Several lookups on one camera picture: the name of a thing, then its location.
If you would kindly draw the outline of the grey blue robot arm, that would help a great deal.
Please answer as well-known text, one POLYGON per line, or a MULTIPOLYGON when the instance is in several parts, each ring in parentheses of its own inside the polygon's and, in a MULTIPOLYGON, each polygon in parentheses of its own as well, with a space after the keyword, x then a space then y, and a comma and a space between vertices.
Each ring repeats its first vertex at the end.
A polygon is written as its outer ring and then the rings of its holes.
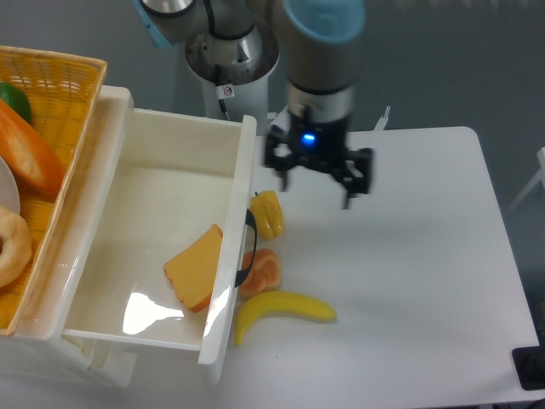
POLYGON ((262 163, 282 180, 297 166, 330 175, 348 199, 370 191, 373 152, 347 146, 363 2, 137 1, 134 6, 157 47, 184 44, 212 118, 264 119, 267 80, 285 50, 289 127, 270 127, 262 163))

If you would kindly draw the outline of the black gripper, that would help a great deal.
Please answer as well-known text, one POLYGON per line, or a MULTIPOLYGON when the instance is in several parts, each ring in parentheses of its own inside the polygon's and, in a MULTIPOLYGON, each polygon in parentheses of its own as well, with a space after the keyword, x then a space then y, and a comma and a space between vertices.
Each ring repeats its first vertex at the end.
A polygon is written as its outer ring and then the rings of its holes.
POLYGON ((290 171, 297 166, 329 176, 345 189, 342 209, 348 210, 353 198, 370 192, 374 151, 347 146, 349 117, 319 123, 310 107, 299 117, 288 114, 289 128, 271 124, 267 132, 263 165, 276 171, 280 190, 288 191, 290 171))

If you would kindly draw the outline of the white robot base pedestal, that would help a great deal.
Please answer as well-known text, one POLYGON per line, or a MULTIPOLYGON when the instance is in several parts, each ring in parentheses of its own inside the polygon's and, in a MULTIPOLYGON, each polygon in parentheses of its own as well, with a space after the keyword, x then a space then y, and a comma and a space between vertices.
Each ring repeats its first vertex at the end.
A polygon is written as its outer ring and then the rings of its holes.
POLYGON ((279 59, 278 40, 257 22, 243 37, 222 39, 200 34, 185 46, 186 63, 200 83, 208 118, 256 120, 256 134, 268 126, 268 80, 279 59))

